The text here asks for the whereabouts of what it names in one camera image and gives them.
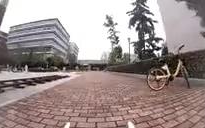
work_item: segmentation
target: concrete ledge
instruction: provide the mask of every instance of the concrete ledge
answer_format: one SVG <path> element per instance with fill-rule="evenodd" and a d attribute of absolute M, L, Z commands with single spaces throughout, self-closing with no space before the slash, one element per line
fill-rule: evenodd
<path fill-rule="evenodd" d="M 70 73 L 70 74 L 66 74 L 66 75 L 70 75 L 69 78 L 65 78 L 65 79 L 60 79 L 57 81 L 53 81 L 50 83 L 45 83 L 45 84 L 38 84 L 37 86 L 29 86 L 26 87 L 25 89 L 11 89 L 11 90 L 6 90 L 6 92 L 4 93 L 0 93 L 0 107 L 10 104 L 12 102 L 15 102 L 17 100 L 20 100 L 22 98 L 31 96 L 33 94 L 42 92 L 44 90 L 50 89 L 52 87 L 61 85 L 69 80 L 75 79 L 77 77 L 79 77 L 80 75 L 75 74 L 75 73 Z"/>

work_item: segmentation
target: walkway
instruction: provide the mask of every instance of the walkway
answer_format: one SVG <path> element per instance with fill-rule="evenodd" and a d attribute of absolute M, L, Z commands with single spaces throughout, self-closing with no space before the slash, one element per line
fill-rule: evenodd
<path fill-rule="evenodd" d="M 0 108 L 0 128 L 204 128 L 205 87 L 184 82 L 160 92 L 144 79 L 90 72 Z"/>

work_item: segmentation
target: bicycle frame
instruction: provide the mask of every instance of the bicycle frame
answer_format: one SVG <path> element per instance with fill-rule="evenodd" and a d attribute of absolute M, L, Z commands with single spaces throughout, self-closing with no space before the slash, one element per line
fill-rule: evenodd
<path fill-rule="evenodd" d="M 178 75 L 178 73 L 179 73 L 179 71 L 180 71 L 182 65 L 183 65 L 182 61 L 181 61 L 180 59 L 178 59 L 177 69 L 176 69 L 175 73 L 173 74 L 173 77 L 176 77 L 176 76 Z M 158 80 L 159 80 L 159 79 L 164 79 L 164 78 L 169 78 L 169 77 L 172 75 L 172 74 L 170 73 L 170 70 L 169 70 L 169 67 L 168 67 L 167 64 L 165 64 L 162 68 L 167 71 L 167 75 L 164 75 L 164 76 L 159 76 L 159 75 L 157 75 L 157 76 L 156 76 L 156 79 L 158 79 Z"/>

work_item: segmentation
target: bicycle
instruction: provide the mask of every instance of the bicycle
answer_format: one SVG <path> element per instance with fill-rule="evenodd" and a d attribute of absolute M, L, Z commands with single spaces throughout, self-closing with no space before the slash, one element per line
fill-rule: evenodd
<path fill-rule="evenodd" d="M 184 45 L 181 45 L 178 48 L 178 52 L 176 55 L 176 57 L 178 59 L 178 65 L 177 65 L 177 69 L 176 69 L 174 74 L 170 73 L 170 70 L 169 70 L 167 63 L 164 62 L 163 60 L 160 60 L 159 62 L 164 64 L 164 66 L 162 66 L 161 68 L 152 68 L 149 70 L 149 72 L 147 74 L 147 84 L 152 90 L 159 91 L 159 90 L 163 89 L 165 85 L 167 86 L 170 81 L 173 81 L 174 78 L 177 77 L 180 70 L 181 70 L 182 76 L 184 77 L 184 79 L 187 82 L 188 88 L 190 88 L 190 84 L 188 81 L 188 76 L 189 76 L 188 72 L 187 72 L 186 68 L 184 67 L 183 62 L 180 59 L 180 51 L 183 47 L 184 47 Z M 157 87 L 154 87 L 152 85 L 152 82 L 155 82 Z"/>

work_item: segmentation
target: bicycle handlebar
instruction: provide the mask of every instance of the bicycle handlebar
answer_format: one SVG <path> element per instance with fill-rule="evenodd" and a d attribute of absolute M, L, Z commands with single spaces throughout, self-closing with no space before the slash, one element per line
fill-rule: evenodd
<path fill-rule="evenodd" d="M 180 51 L 182 50 L 183 47 L 184 47 L 184 44 L 182 44 L 182 45 L 178 48 L 178 50 L 177 50 L 177 53 L 178 53 L 178 54 L 180 53 Z"/>

